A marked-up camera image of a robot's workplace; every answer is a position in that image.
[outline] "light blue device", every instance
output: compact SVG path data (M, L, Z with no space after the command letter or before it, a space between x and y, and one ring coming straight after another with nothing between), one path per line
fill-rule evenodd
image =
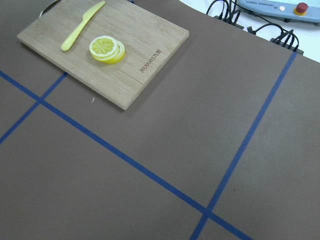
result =
M238 0L238 4L261 15L320 23L320 0Z

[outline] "knife blade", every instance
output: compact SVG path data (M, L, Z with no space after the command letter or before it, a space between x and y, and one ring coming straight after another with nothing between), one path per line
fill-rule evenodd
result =
M85 25L89 22L92 16L106 3L106 1L101 1L89 8L83 15L82 15L82 22L73 30L73 32L64 40L61 44L62 51L68 51L71 46L76 41L77 37L81 33L82 29Z

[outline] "gray tabletop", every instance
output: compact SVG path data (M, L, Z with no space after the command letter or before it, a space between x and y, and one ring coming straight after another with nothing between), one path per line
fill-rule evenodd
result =
M315 240L320 64L177 0L190 37L127 111L16 35L0 3L0 239Z

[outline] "blue line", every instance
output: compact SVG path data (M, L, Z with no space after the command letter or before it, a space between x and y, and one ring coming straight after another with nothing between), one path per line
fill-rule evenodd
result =
M234 172L238 162L240 161L243 153L245 152L251 138L253 137L256 129L258 128L259 123L261 122L262 118L264 117L271 101L273 100L274 96L276 95L282 81L284 80L288 70L290 69L292 63L294 62L295 58L297 56L296 52L293 52L289 58L289 60L287 61L287 63L285 64L283 70L281 71L278 79L276 80L275 84L273 85L269 95L267 96L264 104L262 105L259 113L257 114L256 118L254 119L248 133L246 134L244 140L242 141L238 151L236 152L231 164L229 165L227 171L225 172L220 184L218 185L210 203L208 204L208 211L212 212L221 196L221 194L223 193L229 179L231 178L232 173ZM197 240L201 231L203 230L206 222L207 222L207 218L206 216L202 216L198 225L196 226L194 232L192 233L190 240Z
M64 72L55 82L54 84L41 96L38 97L36 94L34 94L32 91L27 89L26 87L22 86L20 83L15 81L13 78L6 75L4 72L0 70L0 75L5 80L7 80L9 83L13 84L15 87L29 95L32 98L35 98L37 100L36 103L34 103L19 119L16 121L9 129L4 133L2 137L0 137L0 145L7 139L7 137L10 136L10 134L13 133L13 131L20 126L20 124L27 119L27 117L39 106L40 100L44 100L60 83L61 81L67 76L67 73Z
M214 222L216 222L217 224L219 224L220 226L222 226L226 230L230 231L234 235L236 235L238 237L241 237L244 240L251 240L251 238L249 238L247 235L242 233L240 230L238 230L237 228L235 228L234 226L232 226L231 224L229 224L228 222L226 222L225 220L223 220L222 218L220 218L219 216L217 216L213 212L208 211L208 209L205 208L204 206L202 206L200 203L196 202L191 197L187 196L182 191L180 191L179 189L175 188L173 185L171 185L170 183L168 183L167 181L165 181L161 177L157 176L155 173L151 172L150 170L145 168L143 165L141 165L140 163L136 162L131 157L127 156L126 154L121 152L119 149L117 149L116 147L112 146L110 143L108 143L107 141L103 140L101 137L99 137L98 135L96 135L95 133L90 131L89 129L85 128L83 125L79 124L78 122L76 122L74 119L72 119L71 117L69 117L68 115L66 115L62 111L60 111L59 109L55 108L50 103L46 102L44 100L44 98L59 84L60 81L62 81L62 79L65 77L65 75L62 75L52 85L50 90L48 90L42 97L38 97L36 94L34 94L30 90L28 90L26 87L22 86L20 83L18 83L17 81L12 79L11 77L5 75L4 78L6 80L8 80L8 82L12 83L14 86L19 88L20 90L22 90L24 93L26 93L27 95L29 95L30 97L35 99L37 101L35 103L35 105L37 104L37 106L38 106L39 104L42 104L48 110L50 110L51 112L55 113L60 118L64 119L67 123L71 124L72 126L77 128L78 130L80 130L81 132L86 134L88 137L90 137L91 139L95 140L97 143L99 143L100 145L104 146L106 149L108 149L109 151L111 151L112 153L114 153L115 155L117 155L118 157L123 159L124 161L126 161L128 164L133 166L135 169L137 169L138 171L142 172L143 174L145 174L146 176L148 176L149 178L154 180L156 183L158 183L159 185L161 185L162 187L164 187L165 189L167 189L168 191L173 193L175 196L177 196L178 198L180 198L181 200L183 200L184 202L186 202L187 204L189 204L190 206L192 206L193 208L195 208L196 210L201 212L204 216L207 216L207 218L213 220Z

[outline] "red button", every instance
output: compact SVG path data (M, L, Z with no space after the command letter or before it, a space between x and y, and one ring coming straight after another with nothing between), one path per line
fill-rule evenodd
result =
M308 4L304 3L304 2L300 2L297 6L296 6L296 11L300 14L304 14L308 9Z

